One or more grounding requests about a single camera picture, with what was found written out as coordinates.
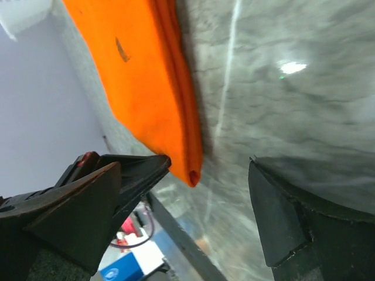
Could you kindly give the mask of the blue white box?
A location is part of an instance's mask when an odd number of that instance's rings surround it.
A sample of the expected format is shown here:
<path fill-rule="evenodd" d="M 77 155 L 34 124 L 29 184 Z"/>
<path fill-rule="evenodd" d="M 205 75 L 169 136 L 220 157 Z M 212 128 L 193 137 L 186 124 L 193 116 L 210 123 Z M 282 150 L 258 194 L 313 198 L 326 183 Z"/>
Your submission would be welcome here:
<path fill-rule="evenodd" d="M 101 280 L 141 280 L 164 264 L 164 255 L 144 230 L 141 236 L 118 232 L 98 267 Z"/>

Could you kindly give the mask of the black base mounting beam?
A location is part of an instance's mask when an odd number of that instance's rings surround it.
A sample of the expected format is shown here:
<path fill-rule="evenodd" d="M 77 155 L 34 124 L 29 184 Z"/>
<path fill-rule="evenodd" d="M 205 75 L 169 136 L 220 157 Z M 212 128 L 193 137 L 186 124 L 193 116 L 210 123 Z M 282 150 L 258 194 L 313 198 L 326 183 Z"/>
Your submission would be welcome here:
<path fill-rule="evenodd" d="M 146 198 L 154 218 L 202 280 L 227 280 L 155 195 L 149 193 Z"/>

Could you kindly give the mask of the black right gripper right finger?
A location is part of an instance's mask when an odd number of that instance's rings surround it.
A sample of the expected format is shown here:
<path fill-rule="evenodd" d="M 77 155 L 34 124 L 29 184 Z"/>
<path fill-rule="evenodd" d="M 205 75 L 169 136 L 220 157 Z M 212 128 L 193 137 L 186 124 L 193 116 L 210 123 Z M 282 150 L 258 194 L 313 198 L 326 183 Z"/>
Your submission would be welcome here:
<path fill-rule="evenodd" d="M 374 215 L 333 203 L 250 160 L 248 185 L 275 280 L 374 280 Z"/>

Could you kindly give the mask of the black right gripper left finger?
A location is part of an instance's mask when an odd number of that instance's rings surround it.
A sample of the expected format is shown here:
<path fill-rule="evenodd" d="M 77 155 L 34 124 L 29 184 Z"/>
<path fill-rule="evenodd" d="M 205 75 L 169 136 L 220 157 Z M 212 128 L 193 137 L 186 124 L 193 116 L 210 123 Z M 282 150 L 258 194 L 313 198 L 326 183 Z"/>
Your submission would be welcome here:
<path fill-rule="evenodd" d="M 1 280 L 90 280 L 108 245 L 118 163 L 23 200 L 1 199 Z"/>

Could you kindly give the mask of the orange t-shirt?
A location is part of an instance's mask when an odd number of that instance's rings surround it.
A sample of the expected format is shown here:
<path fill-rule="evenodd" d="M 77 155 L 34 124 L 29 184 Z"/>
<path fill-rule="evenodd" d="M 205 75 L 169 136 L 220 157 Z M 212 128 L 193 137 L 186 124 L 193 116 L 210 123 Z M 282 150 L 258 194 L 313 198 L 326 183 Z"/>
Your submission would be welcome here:
<path fill-rule="evenodd" d="M 190 187 L 203 164 L 199 113 L 175 1 L 65 1 L 115 118 L 171 159 Z"/>

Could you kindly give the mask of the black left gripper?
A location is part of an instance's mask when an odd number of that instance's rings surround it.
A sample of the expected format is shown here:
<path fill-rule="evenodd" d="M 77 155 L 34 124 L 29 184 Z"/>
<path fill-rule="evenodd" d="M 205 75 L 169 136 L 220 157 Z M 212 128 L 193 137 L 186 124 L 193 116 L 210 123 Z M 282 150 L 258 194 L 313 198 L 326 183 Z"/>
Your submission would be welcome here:
<path fill-rule="evenodd" d="M 161 156 L 79 156 L 55 186 L 5 199 L 1 231 L 116 231 L 164 176 Z"/>

